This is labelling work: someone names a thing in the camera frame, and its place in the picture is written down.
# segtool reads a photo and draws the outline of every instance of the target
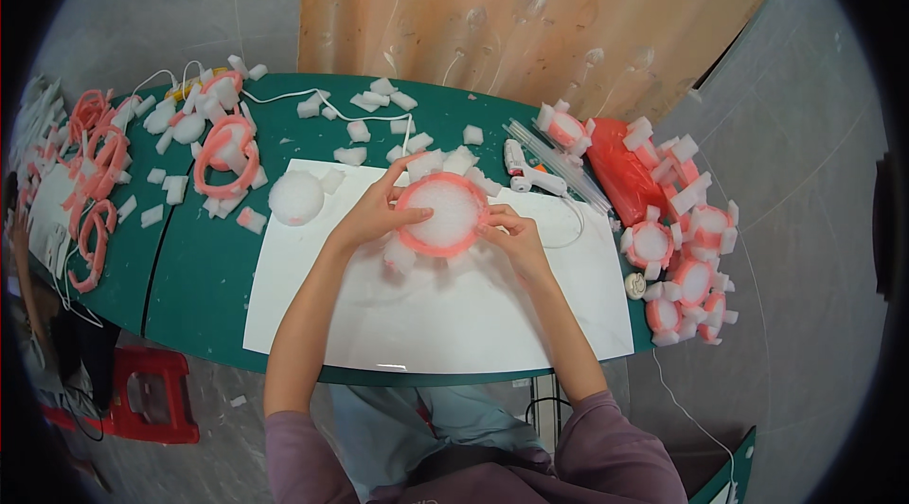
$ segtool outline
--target orange curtain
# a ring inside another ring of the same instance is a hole
[[[302,0],[297,69],[657,119],[762,0]]]

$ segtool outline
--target purple sleeve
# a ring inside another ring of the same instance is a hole
[[[332,448],[304,413],[278,411],[266,418],[266,458],[277,504],[359,504]]]
[[[584,398],[555,451],[559,478],[599,492],[653,504],[688,502],[663,443],[622,416],[613,394]]]

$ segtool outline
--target tile floor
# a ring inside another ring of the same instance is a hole
[[[220,40],[256,47],[228,22]],[[803,501],[849,433],[880,345],[886,307],[871,253],[874,162],[886,150],[879,102],[835,0],[766,0],[699,94],[656,136],[690,132],[699,167],[713,172],[710,202],[733,198],[742,209],[739,246],[722,262],[741,317],[718,348],[692,340],[656,356],[679,401],[716,436],[734,441],[758,426],[748,504]],[[70,436],[75,449],[108,476],[110,501],[271,501],[263,377],[195,359],[190,367],[198,445]],[[672,405],[651,353],[606,372],[632,423],[671,451],[713,449]],[[488,388],[509,410],[523,412],[529,400],[511,383]],[[241,394],[247,403],[231,407]],[[331,439],[324,391],[313,414]]]

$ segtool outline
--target green table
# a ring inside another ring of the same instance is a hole
[[[358,76],[271,74],[258,82],[247,81],[244,88],[258,99],[311,88],[325,89],[332,92],[330,101],[341,111],[359,116],[364,112],[347,101],[354,94],[368,89],[373,80]],[[420,106],[413,111],[414,120],[418,131],[426,131],[435,139],[432,147],[453,149],[462,144],[465,125],[482,127],[483,145],[472,148],[474,154],[480,157],[477,166],[491,179],[507,184],[502,157],[506,132],[502,124],[507,123],[509,117],[529,124],[531,117],[538,112],[536,108],[483,95],[476,95],[477,99],[471,100],[468,99],[470,92],[460,89],[402,80],[396,80],[395,84],[420,102]],[[191,189],[187,190],[186,201],[173,208],[151,278],[143,329],[146,338],[207,360],[265,371],[267,355],[243,350],[245,308],[249,303],[264,235],[256,236],[237,225],[236,216],[243,206],[250,206],[268,216],[268,188],[284,173],[291,158],[333,161],[335,148],[348,146],[350,140],[346,123],[340,119],[297,118],[296,104],[303,99],[281,99],[263,105],[247,100],[258,126],[256,141],[262,164],[267,170],[268,185],[251,191],[241,207],[226,220],[209,219],[207,212],[201,209],[205,197]],[[389,108],[380,108],[373,115],[392,117],[402,113],[392,104]],[[373,121],[369,125],[373,140],[367,145],[365,165],[386,168],[385,153],[400,144],[403,136],[390,134],[388,125],[384,123]],[[280,141],[285,138],[292,141],[282,144]],[[214,184],[233,179],[231,173],[209,171],[209,174]],[[627,272],[630,267],[623,264],[623,270]],[[651,348],[642,302],[629,301],[629,310],[635,350]],[[320,379],[361,385],[438,386],[523,378],[549,371],[429,375],[325,367]]]
[[[141,95],[144,99],[152,94],[155,99],[161,101],[167,89],[169,86],[146,89]],[[114,107],[124,98],[125,96],[121,96],[114,99],[112,101]],[[176,142],[171,143],[164,156],[158,155],[154,145],[159,137],[149,134],[142,128],[143,119],[144,116],[134,118],[126,128],[126,136],[130,141],[127,150],[133,159],[133,164],[129,166],[127,172],[133,179],[129,184],[115,185],[108,197],[114,206],[120,208],[131,195],[135,195],[138,206],[130,217],[116,227],[109,238],[105,268],[98,286],[84,295],[71,287],[69,289],[69,295],[74,301],[134,334],[140,334],[142,331],[154,261],[166,227],[166,222],[161,221],[142,229],[139,221],[141,212],[164,203],[166,196],[166,192],[161,190],[159,185],[151,184],[145,178],[151,169],[165,169],[170,175],[184,175],[193,162],[189,146]],[[165,204],[165,220],[170,209],[171,207]],[[89,238],[89,248],[95,248],[95,238],[96,234],[93,231]],[[48,284],[52,284],[50,273],[35,258],[31,258],[31,265],[33,271]],[[68,285],[67,270],[74,271],[79,280],[88,276],[85,260],[78,252],[74,253],[62,275],[67,282],[57,283],[64,294],[63,286]]]

